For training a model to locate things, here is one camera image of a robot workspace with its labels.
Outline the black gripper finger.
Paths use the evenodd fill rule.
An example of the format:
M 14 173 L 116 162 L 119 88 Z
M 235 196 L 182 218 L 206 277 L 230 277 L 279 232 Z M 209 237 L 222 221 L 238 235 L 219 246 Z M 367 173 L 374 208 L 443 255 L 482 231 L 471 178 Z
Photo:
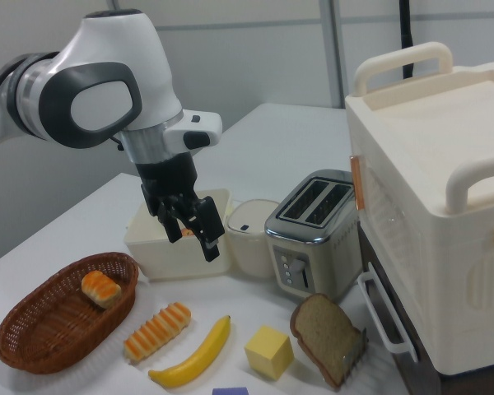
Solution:
M 185 226 L 198 239 L 207 262 L 213 261 L 220 255 L 218 243 L 225 230 L 212 197 L 204 197 L 194 204 L 193 212 Z
M 179 227 L 179 214 L 183 212 L 180 201 L 177 197 L 161 197 L 158 200 L 156 216 L 158 221 L 164 226 L 168 240 L 176 242 L 182 237 Z

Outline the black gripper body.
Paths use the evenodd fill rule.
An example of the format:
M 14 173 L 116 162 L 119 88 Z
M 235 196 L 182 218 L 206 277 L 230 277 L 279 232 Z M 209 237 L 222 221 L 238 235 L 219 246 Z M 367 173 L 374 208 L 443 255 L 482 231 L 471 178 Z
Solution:
M 193 215 L 200 199 L 193 190 L 197 170 L 189 152 L 155 164 L 136 164 L 142 191 L 151 215 L 174 207 L 183 215 Z

